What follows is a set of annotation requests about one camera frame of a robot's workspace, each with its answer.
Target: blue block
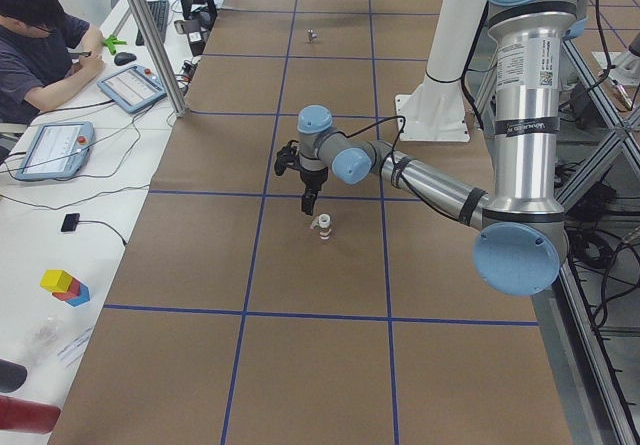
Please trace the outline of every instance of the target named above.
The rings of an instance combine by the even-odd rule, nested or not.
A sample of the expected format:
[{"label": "blue block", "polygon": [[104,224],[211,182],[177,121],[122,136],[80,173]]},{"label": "blue block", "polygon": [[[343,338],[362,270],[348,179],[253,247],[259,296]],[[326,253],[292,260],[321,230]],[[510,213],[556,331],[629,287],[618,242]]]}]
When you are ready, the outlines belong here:
[{"label": "blue block", "polygon": [[72,298],[71,300],[67,300],[67,303],[72,307],[77,307],[78,305],[82,305],[85,302],[88,302],[91,299],[89,295],[89,289],[86,285],[80,284],[80,295],[76,298]]}]

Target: white desk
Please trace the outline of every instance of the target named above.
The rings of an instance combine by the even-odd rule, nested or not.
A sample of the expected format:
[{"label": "white desk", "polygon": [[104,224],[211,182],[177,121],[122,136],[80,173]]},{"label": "white desk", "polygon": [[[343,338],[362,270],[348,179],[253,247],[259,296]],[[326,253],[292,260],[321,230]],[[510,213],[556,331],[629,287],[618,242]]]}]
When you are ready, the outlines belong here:
[{"label": "white desk", "polygon": [[[127,10],[126,0],[121,0],[107,17],[101,29],[110,35]],[[179,72],[184,60],[191,58],[186,38],[176,34],[171,16],[165,48],[175,72]],[[145,47],[135,46],[137,26],[129,17],[118,37],[127,45],[118,45],[117,51],[137,55],[133,63],[153,69],[153,63]],[[104,49],[107,63],[101,74],[105,77],[118,67]],[[63,107],[83,106],[106,100],[95,81]],[[96,144],[80,174],[109,175],[121,158],[138,138],[131,154],[122,166],[109,178],[79,177],[68,182],[17,182],[9,174],[0,173],[2,194],[29,203],[60,207],[101,192],[125,187],[147,185],[158,166],[164,147],[171,134],[175,116],[168,100],[158,102],[146,115],[136,121],[137,131],[127,124],[131,116],[117,105],[101,106],[86,110],[62,111],[39,117],[34,123],[69,121],[80,119],[93,123],[96,139],[113,134],[111,138]],[[13,152],[27,149],[35,134],[35,126],[29,128]],[[22,156],[9,159],[15,168]],[[124,246],[109,228],[99,224],[79,224],[75,232],[60,232],[67,213],[80,213],[80,220],[99,220],[129,238],[146,197],[146,189],[123,191],[101,196],[66,207],[61,210],[42,210],[0,199],[2,220],[2,256],[0,257],[0,358],[27,366],[26,383],[16,392],[7,394],[16,398],[50,403],[62,407],[75,376],[80,360],[65,366],[57,352],[71,343],[95,324],[102,304],[120,263]],[[90,289],[91,301],[77,308],[53,298],[40,288],[40,280],[47,269],[63,269],[79,279]],[[53,343],[47,343],[51,333]],[[0,431],[3,445],[41,445],[49,435],[37,435]]]}]

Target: white pillar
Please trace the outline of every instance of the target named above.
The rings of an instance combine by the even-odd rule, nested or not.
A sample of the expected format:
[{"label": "white pillar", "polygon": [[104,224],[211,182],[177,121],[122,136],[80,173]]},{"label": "white pillar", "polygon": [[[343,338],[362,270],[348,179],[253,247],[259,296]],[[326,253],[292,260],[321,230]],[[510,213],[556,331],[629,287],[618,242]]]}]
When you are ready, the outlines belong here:
[{"label": "white pillar", "polygon": [[407,124],[401,140],[467,142],[460,78],[486,0],[444,0],[423,82],[411,95],[396,96]]}]

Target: man's arm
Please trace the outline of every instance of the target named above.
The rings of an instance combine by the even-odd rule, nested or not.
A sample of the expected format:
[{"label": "man's arm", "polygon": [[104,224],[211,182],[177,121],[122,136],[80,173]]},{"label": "man's arm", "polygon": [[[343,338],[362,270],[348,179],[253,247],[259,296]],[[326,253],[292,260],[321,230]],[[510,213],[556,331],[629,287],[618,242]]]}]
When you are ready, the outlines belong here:
[{"label": "man's arm", "polygon": [[46,87],[35,87],[27,92],[24,99],[38,110],[49,112],[75,97],[84,86],[96,77],[104,68],[99,54],[83,59],[82,67],[73,75],[69,75]]},{"label": "man's arm", "polygon": [[91,52],[92,55],[100,55],[102,53],[102,41],[104,37],[102,32],[95,25],[89,25],[89,29],[85,32],[80,40],[82,50]]}]

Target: dark t-shirt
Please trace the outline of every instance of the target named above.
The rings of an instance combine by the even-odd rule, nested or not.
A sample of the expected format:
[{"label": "dark t-shirt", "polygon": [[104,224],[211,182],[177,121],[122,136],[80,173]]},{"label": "dark t-shirt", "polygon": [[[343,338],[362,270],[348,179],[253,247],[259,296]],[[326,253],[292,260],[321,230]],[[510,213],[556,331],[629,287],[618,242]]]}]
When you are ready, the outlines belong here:
[{"label": "dark t-shirt", "polygon": [[24,101],[34,87],[62,80],[71,68],[67,48],[80,44],[89,23],[67,15],[65,26],[46,38],[29,38],[0,26],[0,119],[31,123],[39,110]]}]

